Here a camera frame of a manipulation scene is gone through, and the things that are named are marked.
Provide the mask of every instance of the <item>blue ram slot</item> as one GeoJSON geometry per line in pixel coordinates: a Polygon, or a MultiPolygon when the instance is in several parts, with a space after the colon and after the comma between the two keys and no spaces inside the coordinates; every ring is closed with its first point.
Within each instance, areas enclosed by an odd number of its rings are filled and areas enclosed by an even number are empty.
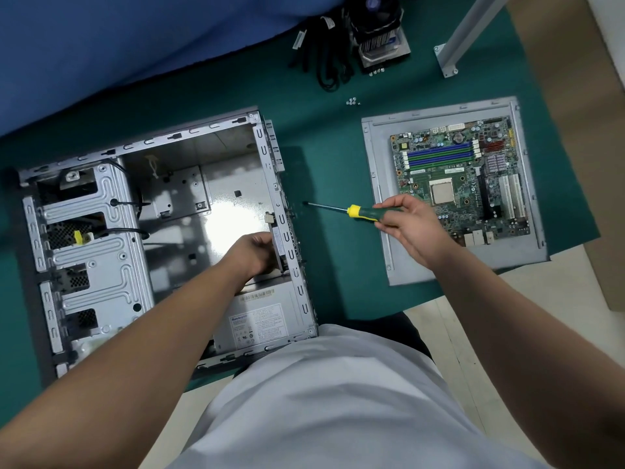
{"type": "Polygon", "coordinates": [[[449,159],[470,158],[472,156],[473,156],[473,151],[467,151],[466,153],[451,154],[449,156],[441,156],[441,157],[436,157],[436,158],[419,159],[419,160],[415,160],[415,161],[410,161],[408,164],[410,166],[418,166],[420,164],[438,163],[439,161],[448,161],[449,159]]]}
{"type": "Polygon", "coordinates": [[[449,151],[452,149],[468,148],[469,146],[472,146],[472,145],[473,143],[461,143],[459,145],[442,146],[440,148],[421,149],[419,151],[411,151],[410,153],[408,153],[408,157],[417,156],[417,155],[420,156],[422,154],[439,153],[443,151],[449,151]]]}

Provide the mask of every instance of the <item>floor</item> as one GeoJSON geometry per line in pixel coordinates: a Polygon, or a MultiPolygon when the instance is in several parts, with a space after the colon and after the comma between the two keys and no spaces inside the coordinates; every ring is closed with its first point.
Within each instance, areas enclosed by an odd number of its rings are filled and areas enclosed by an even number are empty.
{"type": "MultiPolygon", "coordinates": [[[[583,246],[504,279],[625,366],[625,314],[605,305],[583,246]]],[[[542,459],[500,399],[445,297],[406,311],[457,400],[488,437],[542,459]]],[[[181,451],[208,402],[231,378],[185,393],[141,469],[161,469],[181,451]]]]}

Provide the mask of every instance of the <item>person's right hand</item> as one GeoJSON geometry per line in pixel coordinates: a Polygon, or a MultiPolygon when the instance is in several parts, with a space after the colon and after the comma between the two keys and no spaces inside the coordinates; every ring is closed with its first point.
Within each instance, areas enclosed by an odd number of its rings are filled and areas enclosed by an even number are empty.
{"type": "Polygon", "coordinates": [[[435,259],[458,246],[442,228],[432,207],[408,194],[386,199],[373,207],[403,207],[405,212],[388,211],[376,227],[395,237],[415,261],[431,268],[435,259]]]}

